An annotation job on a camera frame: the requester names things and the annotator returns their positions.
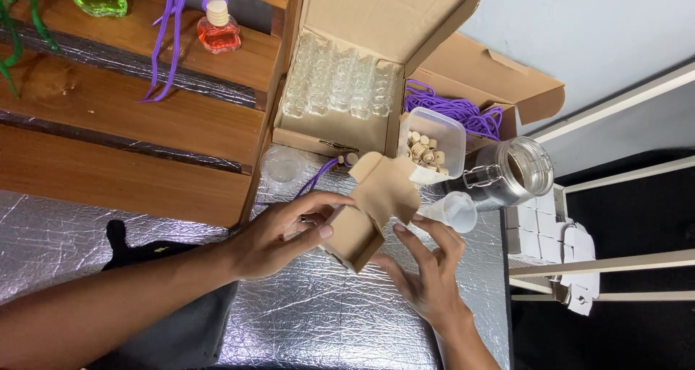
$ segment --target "cardboard box flap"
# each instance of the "cardboard box flap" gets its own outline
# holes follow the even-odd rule
[[[300,24],[405,64],[421,47],[429,49],[425,48],[426,51],[418,53],[429,54],[429,51],[434,50],[473,14],[479,2],[480,0],[304,0]],[[438,28],[442,25],[447,25],[449,31],[439,35],[441,29]],[[430,37],[435,31],[438,35]]]
[[[369,152],[350,170],[350,176],[359,183],[350,196],[357,208],[371,216],[379,227],[391,216],[408,224],[421,202],[420,194],[409,180],[413,169],[414,165],[405,157],[392,160]]]
[[[564,84],[454,33],[421,64],[474,89],[517,105],[522,125],[551,117],[564,103]]]

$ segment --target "plastic measuring cup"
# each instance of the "plastic measuring cup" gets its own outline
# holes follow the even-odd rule
[[[457,233],[470,232],[477,222],[475,203],[467,193],[457,190],[437,200],[422,214],[453,227]]]
[[[272,147],[261,162],[261,177],[271,186],[290,187],[302,182],[304,157],[291,147]]]

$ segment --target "red liquid bottle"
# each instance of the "red liquid bottle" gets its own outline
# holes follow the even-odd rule
[[[227,2],[210,0],[206,8],[206,16],[198,21],[198,38],[205,49],[213,54],[239,49],[239,24],[229,15]]]

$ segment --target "glass jar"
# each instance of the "glass jar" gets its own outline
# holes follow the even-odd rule
[[[548,153],[535,140],[517,136],[466,154],[464,174],[449,180],[447,192],[471,196],[478,211],[516,206],[543,196],[555,180]]]

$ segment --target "hand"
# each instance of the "hand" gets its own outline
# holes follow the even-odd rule
[[[234,279],[271,276],[301,253],[323,243],[333,235],[333,227],[324,225],[333,213],[333,204],[352,206],[354,200],[333,192],[315,191],[267,207],[240,233],[221,244],[232,258]],[[300,234],[285,240],[295,232]]]
[[[420,275],[404,271],[391,256],[377,253],[370,261],[391,277],[398,291],[434,330],[442,336],[456,333],[460,321],[473,319],[473,313],[459,295],[455,276],[466,242],[451,227],[422,215],[413,216],[412,223],[430,233],[439,245],[430,252],[405,226],[399,223],[393,226],[396,237],[418,263]]]

